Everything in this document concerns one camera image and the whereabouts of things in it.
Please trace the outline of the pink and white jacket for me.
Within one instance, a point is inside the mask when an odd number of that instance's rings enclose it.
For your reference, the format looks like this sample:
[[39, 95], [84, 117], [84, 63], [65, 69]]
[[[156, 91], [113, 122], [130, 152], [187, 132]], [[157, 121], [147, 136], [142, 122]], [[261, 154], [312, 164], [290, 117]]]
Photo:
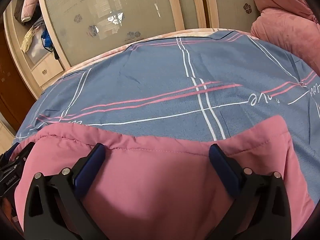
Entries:
[[[69, 123], [41, 129], [17, 150], [29, 142], [34, 147], [14, 195], [20, 222], [34, 174], [72, 167], [97, 143], [106, 146], [106, 161], [83, 203], [110, 239], [204, 239], [232, 204], [209, 161], [210, 142], [133, 137]], [[315, 204], [284, 119], [273, 116], [218, 145], [242, 167], [282, 175], [295, 235]]]

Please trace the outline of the brown wooden room door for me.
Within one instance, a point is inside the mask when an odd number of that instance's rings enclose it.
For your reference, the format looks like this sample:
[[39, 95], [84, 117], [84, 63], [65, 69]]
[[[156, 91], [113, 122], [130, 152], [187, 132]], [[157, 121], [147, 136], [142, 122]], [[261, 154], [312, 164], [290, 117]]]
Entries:
[[1, 114], [13, 128], [18, 131], [35, 98], [22, 80], [12, 59], [5, 38], [4, 24], [1, 24]]

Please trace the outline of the wardrobe drawer unit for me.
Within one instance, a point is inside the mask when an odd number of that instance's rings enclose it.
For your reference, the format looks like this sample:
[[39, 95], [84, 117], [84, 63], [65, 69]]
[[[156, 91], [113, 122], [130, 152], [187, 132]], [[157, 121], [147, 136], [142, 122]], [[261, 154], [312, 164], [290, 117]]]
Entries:
[[64, 72], [59, 60], [55, 59], [54, 53], [48, 53], [31, 70], [37, 84], [46, 89]]

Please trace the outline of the clear plastic storage box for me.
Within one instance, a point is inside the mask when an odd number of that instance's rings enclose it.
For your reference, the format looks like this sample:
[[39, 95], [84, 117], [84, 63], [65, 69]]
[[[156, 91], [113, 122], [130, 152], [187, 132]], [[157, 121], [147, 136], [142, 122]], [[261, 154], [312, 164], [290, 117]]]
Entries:
[[43, 46], [43, 40], [41, 38], [42, 33], [42, 29], [37, 31], [33, 36], [33, 40], [28, 51], [26, 52], [33, 64], [37, 64], [44, 56], [51, 52]]

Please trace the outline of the yellow knitted garment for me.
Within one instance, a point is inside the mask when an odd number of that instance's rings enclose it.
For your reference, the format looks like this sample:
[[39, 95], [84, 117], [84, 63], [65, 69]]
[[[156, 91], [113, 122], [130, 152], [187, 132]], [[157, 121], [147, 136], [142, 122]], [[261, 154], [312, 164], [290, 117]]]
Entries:
[[33, 35], [34, 35], [34, 29], [30, 28], [25, 34], [21, 44], [21, 51], [23, 51], [24, 53], [26, 53], [29, 50], [33, 42]]

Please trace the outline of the blue garment in wardrobe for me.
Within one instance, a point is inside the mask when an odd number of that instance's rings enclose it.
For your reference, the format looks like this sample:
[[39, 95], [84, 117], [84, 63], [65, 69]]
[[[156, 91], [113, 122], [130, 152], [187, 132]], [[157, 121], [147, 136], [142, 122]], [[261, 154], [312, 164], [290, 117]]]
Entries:
[[45, 29], [42, 34], [41, 34], [41, 40], [42, 40], [42, 45], [43, 48], [47, 51], [52, 52], [53, 51], [53, 43], [52, 40], [49, 36], [48, 30]]

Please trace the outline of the blue plaid blanket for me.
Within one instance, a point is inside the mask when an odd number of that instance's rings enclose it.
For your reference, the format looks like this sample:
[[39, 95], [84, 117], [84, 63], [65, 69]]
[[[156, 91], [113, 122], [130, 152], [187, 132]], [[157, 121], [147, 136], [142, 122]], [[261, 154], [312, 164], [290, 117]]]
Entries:
[[57, 122], [213, 141], [275, 115], [318, 201], [319, 76], [287, 50], [237, 31], [139, 42], [66, 74], [31, 107], [15, 141]]

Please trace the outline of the hanging pink puffer coat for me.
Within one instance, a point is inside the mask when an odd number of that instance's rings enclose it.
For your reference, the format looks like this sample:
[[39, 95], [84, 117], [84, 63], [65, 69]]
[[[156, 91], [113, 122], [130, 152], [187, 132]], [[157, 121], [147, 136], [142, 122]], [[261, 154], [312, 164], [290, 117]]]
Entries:
[[35, 12], [36, 6], [39, 0], [24, 0], [22, 12], [21, 12], [21, 22], [29, 22]]

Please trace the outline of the left frosted sliding door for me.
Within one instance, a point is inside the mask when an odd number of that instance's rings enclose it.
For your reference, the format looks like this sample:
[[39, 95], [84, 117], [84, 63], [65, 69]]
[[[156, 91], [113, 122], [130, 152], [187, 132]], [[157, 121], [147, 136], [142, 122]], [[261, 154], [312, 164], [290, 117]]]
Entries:
[[179, 0], [39, 0], [65, 69], [123, 45], [183, 30]]

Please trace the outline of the frosted sliding door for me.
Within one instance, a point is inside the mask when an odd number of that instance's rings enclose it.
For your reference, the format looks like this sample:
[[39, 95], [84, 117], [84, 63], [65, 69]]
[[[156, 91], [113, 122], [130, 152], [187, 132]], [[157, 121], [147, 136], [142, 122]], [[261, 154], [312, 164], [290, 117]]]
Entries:
[[179, 0], [39, 0], [65, 69], [123, 45], [183, 30]]
[[260, 15], [254, 0], [194, 0], [200, 28], [249, 32]]

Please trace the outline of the hanging dark coat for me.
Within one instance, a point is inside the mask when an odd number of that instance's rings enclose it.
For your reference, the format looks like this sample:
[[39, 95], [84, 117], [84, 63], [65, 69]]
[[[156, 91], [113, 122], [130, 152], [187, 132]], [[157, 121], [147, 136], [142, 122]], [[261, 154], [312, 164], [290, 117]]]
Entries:
[[14, 11], [14, 17], [19, 22], [19, 24], [26, 25], [26, 23], [23, 23], [21, 20], [23, 4], [24, 4], [24, 0], [17, 0], [15, 11]]

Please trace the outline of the rolled pink quilt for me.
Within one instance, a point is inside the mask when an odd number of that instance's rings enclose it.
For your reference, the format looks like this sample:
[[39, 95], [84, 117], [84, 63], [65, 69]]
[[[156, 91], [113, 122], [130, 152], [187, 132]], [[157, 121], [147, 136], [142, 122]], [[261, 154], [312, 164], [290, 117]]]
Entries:
[[319, 74], [319, 21], [305, 0], [254, 0], [251, 35], [291, 52]]

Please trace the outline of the right frosted sliding door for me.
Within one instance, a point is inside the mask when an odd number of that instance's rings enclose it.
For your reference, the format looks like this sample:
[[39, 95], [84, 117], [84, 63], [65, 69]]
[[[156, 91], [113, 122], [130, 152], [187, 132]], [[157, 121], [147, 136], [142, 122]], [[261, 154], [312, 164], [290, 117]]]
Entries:
[[249, 32], [260, 15], [254, 0], [194, 0], [200, 28]]

